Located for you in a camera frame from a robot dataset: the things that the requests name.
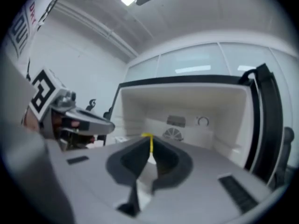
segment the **circular vent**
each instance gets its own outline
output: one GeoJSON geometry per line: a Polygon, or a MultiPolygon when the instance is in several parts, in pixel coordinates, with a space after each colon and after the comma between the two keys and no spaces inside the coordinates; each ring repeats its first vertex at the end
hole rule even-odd
{"type": "Polygon", "coordinates": [[[178,141],[183,140],[181,132],[176,128],[169,128],[168,130],[166,130],[165,133],[163,133],[163,137],[178,141]]]}

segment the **ceiling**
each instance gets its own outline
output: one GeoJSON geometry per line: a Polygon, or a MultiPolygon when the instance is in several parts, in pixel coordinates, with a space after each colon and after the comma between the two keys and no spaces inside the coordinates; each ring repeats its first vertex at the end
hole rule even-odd
{"type": "Polygon", "coordinates": [[[152,0],[142,6],[121,0],[60,0],[115,33],[134,56],[157,42],[209,29],[250,29],[283,38],[283,16],[271,0],[152,0]]]}

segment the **white enclosure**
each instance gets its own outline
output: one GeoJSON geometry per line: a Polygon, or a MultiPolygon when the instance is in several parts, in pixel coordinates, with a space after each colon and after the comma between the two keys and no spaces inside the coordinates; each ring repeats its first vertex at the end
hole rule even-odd
{"type": "Polygon", "coordinates": [[[124,87],[112,111],[115,130],[106,145],[143,132],[166,132],[191,145],[215,150],[235,164],[245,166],[253,135],[250,88],[215,83],[152,84],[124,87]],[[167,122],[169,116],[185,118],[182,126],[167,122]]]}

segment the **black vent slot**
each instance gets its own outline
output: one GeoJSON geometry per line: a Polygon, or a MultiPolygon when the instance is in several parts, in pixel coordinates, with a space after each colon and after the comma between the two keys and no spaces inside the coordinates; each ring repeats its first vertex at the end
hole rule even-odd
{"type": "Polygon", "coordinates": [[[219,181],[242,213],[257,206],[257,201],[253,199],[233,176],[219,178],[219,181]]]}
{"type": "Polygon", "coordinates": [[[72,159],[68,159],[67,162],[72,165],[72,164],[75,164],[75,163],[78,163],[78,162],[83,162],[83,161],[86,161],[88,160],[89,158],[86,157],[86,156],[80,156],[80,157],[77,157],[77,158],[72,158],[72,159]]]}

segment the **yellow cable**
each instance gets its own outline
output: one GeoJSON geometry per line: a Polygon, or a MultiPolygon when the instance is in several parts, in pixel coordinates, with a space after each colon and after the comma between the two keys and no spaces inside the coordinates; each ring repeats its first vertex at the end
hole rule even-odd
{"type": "Polygon", "coordinates": [[[149,152],[153,153],[154,151],[154,135],[152,133],[142,133],[141,134],[142,137],[150,137],[150,148],[149,148],[149,152]]]}

